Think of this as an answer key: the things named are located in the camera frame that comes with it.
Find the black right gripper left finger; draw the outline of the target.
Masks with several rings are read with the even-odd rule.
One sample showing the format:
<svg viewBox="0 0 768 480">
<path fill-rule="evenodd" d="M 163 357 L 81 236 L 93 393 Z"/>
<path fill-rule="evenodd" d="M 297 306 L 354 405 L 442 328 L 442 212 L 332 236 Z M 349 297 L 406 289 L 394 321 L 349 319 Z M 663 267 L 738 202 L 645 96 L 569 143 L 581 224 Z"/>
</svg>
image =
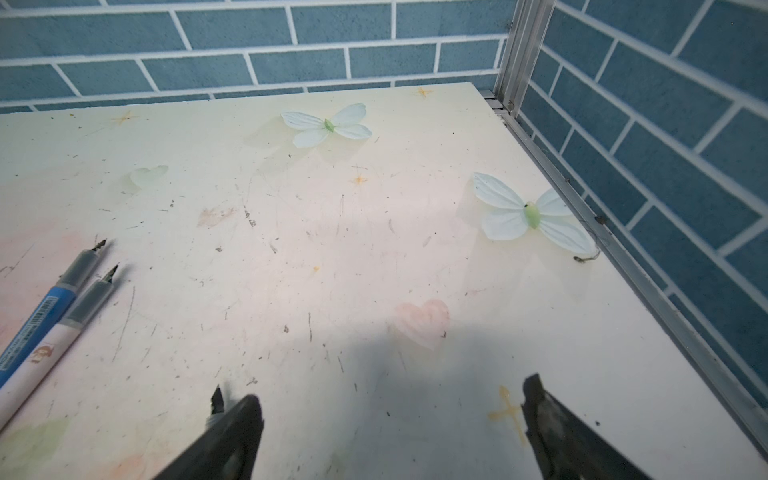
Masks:
<svg viewBox="0 0 768 480">
<path fill-rule="evenodd" d="M 217 386 L 203 434 L 160 471 L 157 480 L 250 479 L 264 430 L 259 398 L 227 406 Z"/>
</svg>

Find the white pink pen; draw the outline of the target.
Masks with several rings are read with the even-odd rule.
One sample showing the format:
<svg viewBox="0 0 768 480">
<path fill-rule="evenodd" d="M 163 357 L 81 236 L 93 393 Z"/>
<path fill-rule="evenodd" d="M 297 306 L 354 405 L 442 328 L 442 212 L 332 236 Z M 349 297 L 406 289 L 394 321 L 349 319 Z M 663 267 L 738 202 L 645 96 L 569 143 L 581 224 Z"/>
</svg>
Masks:
<svg viewBox="0 0 768 480">
<path fill-rule="evenodd" d="M 63 319 L 55 323 L 1 387 L 1 429 L 4 429 L 111 295 L 115 265 L 95 281 Z"/>
</svg>

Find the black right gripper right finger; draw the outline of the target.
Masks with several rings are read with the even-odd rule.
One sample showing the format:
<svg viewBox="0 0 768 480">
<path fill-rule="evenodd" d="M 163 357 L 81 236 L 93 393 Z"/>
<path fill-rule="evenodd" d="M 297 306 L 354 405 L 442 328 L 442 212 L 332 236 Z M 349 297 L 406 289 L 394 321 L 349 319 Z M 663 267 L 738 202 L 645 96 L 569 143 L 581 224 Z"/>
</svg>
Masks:
<svg viewBox="0 0 768 480">
<path fill-rule="evenodd" d="M 526 436 L 544 479 L 650 479 L 546 391 L 539 375 L 525 379 L 523 393 Z"/>
</svg>

